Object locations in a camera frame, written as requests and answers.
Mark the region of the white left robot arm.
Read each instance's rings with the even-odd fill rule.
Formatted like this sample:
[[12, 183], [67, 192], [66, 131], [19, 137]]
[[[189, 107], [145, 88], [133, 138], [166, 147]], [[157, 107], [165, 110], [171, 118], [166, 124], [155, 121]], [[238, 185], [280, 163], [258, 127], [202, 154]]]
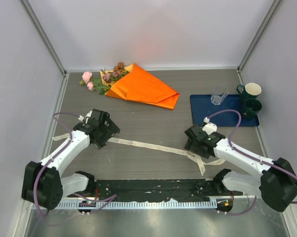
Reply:
[[62, 175], [84, 149], [90, 145], [103, 148], [120, 129], [108, 112], [98, 109], [76, 117], [79, 123], [72, 129], [67, 128], [68, 137], [58, 148], [41, 161], [31, 161], [25, 167], [21, 198], [37, 209], [53, 210], [64, 197], [73, 194], [90, 197], [95, 192], [92, 174], [77, 171], [68, 177]]

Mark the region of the cream printed ribbon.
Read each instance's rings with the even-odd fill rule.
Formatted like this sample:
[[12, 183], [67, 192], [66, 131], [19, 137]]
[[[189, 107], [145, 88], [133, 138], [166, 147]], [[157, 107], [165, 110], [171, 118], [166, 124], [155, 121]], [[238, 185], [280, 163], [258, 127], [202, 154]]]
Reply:
[[[73, 161], [73, 159], [85, 148], [87, 148], [91, 143], [89, 136], [84, 134], [81, 131], [72, 131], [69, 133], [67, 137], [64, 135], [53, 137], [54, 141], [58, 141], [61, 138], [65, 138], [66, 140], [48, 157], [43, 159], [44, 162], [51, 161], [48, 164], [48, 168], [55, 167], [58, 170], [59, 174], [62, 175], [65, 171], [66, 167]], [[131, 141], [121, 138], [110, 138], [108, 140], [111, 143], [123, 144], [128, 146], [135, 146], [141, 148], [147, 148], [152, 150], [158, 150], [162, 152], [173, 153], [177, 155], [182, 155], [188, 157], [190, 160], [195, 162], [200, 170], [200, 173], [203, 175], [206, 171], [206, 165], [217, 166], [223, 164], [225, 161], [222, 159], [218, 159], [215, 161], [211, 161], [209, 163], [204, 163], [199, 155], [196, 155], [192, 152], [180, 150], [176, 148], [165, 147], [161, 145], [148, 144], [143, 142]]]

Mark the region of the orange fake flower stem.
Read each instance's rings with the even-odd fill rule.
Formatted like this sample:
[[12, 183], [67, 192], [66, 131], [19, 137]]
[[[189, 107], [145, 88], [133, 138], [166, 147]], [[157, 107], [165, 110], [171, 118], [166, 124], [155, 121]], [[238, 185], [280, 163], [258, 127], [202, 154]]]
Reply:
[[123, 62], [119, 62], [114, 68], [113, 68], [113, 76], [115, 77], [123, 77], [129, 73], [128, 70], [125, 69], [125, 65]]

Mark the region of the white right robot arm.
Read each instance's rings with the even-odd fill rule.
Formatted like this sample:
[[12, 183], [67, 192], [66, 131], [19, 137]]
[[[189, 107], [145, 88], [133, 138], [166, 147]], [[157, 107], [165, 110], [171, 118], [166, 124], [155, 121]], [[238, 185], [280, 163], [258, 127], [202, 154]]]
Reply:
[[296, 203], [297, 176], [287, 160], [273, 160], [252, 153], [218, 133], [210, 122], [203, 126], [192, 125], [185, 135], [188, 138], [186, 150], [204, 158], [228, 161], [246, 172], [221, 170], [213, 178], [213, 189], [217, 194], [234, 191], [253, 195], [278, 212]]

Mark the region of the orange wrapping paper sheet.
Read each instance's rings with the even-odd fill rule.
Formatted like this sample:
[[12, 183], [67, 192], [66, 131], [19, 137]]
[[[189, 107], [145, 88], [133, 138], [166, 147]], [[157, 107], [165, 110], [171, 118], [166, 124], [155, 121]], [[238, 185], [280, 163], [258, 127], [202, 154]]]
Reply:
[[144, 103], [173, 110], [179, 99], [179, 93], [169, 85], [150, 74], [137, 64], [124, 67], [128, 72], [118, 81], [102, 83], [110, 89], [106, 96], [126, 101]]

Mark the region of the pink fake flower stem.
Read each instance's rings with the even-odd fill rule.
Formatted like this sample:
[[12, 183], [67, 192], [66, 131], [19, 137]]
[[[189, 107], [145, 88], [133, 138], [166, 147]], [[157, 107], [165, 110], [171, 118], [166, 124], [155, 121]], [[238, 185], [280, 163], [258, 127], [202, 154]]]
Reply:
[[126, 71], [123, 71], [123, 70], [117, 70], [117, 71], [113, 71], [113, 72], [105, 72], [104, 70], [101, 70], [100, 72], [102, 73], [102, 79], [106, 83], [110, 83], [112, 81], [118, 81], [126, 73]]
[[100, 95], [105, 95], [111, 89], [110, 85], [103, 84], [102, 79], [94, 78], [89, 71], [83, 73], [79, 84], [85, 85], [89, 91], [98, 91]]

